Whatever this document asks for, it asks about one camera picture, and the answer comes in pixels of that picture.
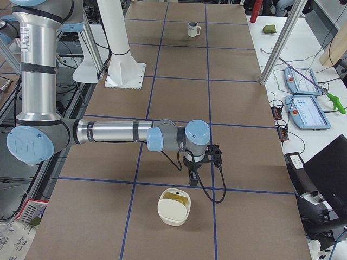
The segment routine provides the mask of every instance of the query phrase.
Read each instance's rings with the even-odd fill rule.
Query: red cylinder
[[[262,0],[256,0],[255,1],[252,16],[250,17],[250,20],[249,20],[251,23],[255,23],[256,18],[258,17],[261,5],[262,5]]]

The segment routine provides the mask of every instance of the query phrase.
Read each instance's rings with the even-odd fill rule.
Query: green grabber tool
[[[306,79],[309,83],[313,84],[316,88],[318,88],[320,91],[322,91],[324,94],[326,94],[328,96],[328,98],[332,101],[333,105],[334,105],[334,110],[337,108],[341,114],[346,114],[346,110],[344,109],[344,107],[342,106],[342,104],[340,103],[340,98],[337,96],[334,96],[333,94],[329,93],[328,91],[326,91],[324,88],[321,88],[318,84],[316,84],[315,82],[313,82],[312,80],[310,80],[309,78],[307,78],[304,74],[302,74],[300,71],[298,71],[297,69],[295,69],[293,66],[291,66],[288,62],[286,62],[285,60],[283,60],[281,57],[278,57],[278,59],[283,62],[285,65],[288,65],[292,70],[294,70],[296,73],[298,73],[301,77],[303,77],[304,79]]]

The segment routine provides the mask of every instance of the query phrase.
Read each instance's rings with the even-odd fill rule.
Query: jeans
[[[284,16],[284,9],[293,5],[295,0],[279,0],[276,4],[276,16]]]

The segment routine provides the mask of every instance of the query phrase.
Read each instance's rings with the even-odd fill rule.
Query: blue joint cap
[[[63,26],[59,29],[59,31],[63,31],[64,33],[80,33],[84,29],[84,23],[71,23],[71,24],[63,24]]]
[[[12,39],[9,36],[7,36],[6,34],[0,33],[0,39],[2,40],[2,42],[5,45],[10,44],[12,42]]]
[[[27,164],[39,164],[54,154],[52,141],[42,131],[31,126],[17,126],[7,135],[7,147],[12,155]]]
[[[4,15],[0,17],[0,20],[3,20],[5,22],[18,22],[18,19],[13,15]]]
[[[21,7],[34,7],[36,5],[44,3],[47,0],[10,0],[10,1]]]
[[[162,131],[159,127],[150,128],[147,131],[147,149],[151,152],[161,152],[164,140]]]
[[[211,129],[202,120],[190,121],[185,127],[185,136],[196,145],[206,145],[210,141]]]

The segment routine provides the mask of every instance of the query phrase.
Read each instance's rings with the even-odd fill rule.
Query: label sticker
[[[30,28],[21,27],[21,51],[30,51]]]
[[[300,160],[300,157],[298,155],[292,155],[291,160],[297,170],[304,168],[303,162]]]

